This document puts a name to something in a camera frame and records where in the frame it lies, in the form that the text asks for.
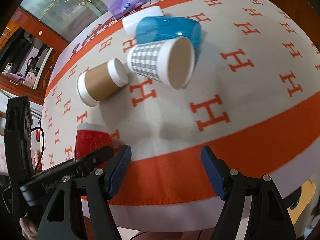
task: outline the red paper cup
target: red paper cup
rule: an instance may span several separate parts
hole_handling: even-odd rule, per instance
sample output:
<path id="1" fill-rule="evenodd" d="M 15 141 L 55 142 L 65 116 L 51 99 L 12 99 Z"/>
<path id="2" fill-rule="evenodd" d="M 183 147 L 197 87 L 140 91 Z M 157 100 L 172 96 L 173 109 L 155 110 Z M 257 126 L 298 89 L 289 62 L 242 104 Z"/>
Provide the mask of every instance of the red paper cup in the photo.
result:
<path id="1" fill-rule="evenodd" d="M 106 126 L 89 123 L 78 125 L 75 160 L 99 150 L 104 146 L 112 146 Z"/>

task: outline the blue logo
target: blue logo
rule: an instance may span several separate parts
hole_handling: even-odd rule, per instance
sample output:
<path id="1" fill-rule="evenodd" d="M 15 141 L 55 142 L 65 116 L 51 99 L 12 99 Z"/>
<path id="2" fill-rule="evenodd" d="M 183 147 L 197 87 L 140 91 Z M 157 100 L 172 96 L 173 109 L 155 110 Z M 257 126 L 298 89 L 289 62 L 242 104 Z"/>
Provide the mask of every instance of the blue logo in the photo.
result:
<path id="1" fill-rule="evenodd" d="M 128 9 L 130 6 L 131 6 L 131 3 L 126 3 L 126 4 L 124 5 L 124 8 Z"/>

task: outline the cartoon eye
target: cartoon eye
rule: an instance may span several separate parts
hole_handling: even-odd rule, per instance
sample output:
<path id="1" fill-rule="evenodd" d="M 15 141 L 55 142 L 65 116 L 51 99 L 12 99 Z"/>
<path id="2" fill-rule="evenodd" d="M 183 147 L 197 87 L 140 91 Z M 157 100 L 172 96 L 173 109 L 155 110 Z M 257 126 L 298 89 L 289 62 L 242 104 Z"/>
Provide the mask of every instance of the cartoon eye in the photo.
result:
<path id="1" fill-rule="evenodd" d="M 298 200 L 290 206 L 290 210 L 295 209 L 298 206 L 299 202 L 300 202 L 300 199 L 298 198 Z"/>

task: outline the glass window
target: glass window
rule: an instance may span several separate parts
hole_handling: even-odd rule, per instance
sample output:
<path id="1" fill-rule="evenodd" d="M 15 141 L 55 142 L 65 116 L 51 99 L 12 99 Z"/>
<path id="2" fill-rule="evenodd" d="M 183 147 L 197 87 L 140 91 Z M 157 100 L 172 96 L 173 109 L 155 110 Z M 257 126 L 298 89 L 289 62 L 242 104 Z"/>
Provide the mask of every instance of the glass window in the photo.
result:
<path id="1" fill-rule="evenodd" d="M 23 0 L 20 6 L 68 42 L 108 11 L 101 0 Z"/>

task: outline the orange and white tablecloth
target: orange and white tablecloth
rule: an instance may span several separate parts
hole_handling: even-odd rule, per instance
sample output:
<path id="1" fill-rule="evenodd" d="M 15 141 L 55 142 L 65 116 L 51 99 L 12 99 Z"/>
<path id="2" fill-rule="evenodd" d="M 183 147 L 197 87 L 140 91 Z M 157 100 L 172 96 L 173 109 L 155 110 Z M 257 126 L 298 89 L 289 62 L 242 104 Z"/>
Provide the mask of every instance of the orange and white tablecloth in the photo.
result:
<path id="1" fill-rule="evenodd" d="M 105 124 L 132 162 L 110 201 L 116 224 L 146 231 L 215 226 L 223 202 L 200 162 L 209 145 L 244 175 L 270 174 L 283 197 L 320 164 L 320 55 L 301 28 L 268 0 L 148 0 L 201 23 L 203 40 L 184 90 L 142 76 L 90 108 L 76 78 L 136 44 L 107 12 L 73 40 L 47 89 L 42 127 L 47 169 L 74 155 L 76 127 Z M 87 206 L 84 201 L 84 212 Z M 244 217 L 250 202 L 246 202 Z"/>

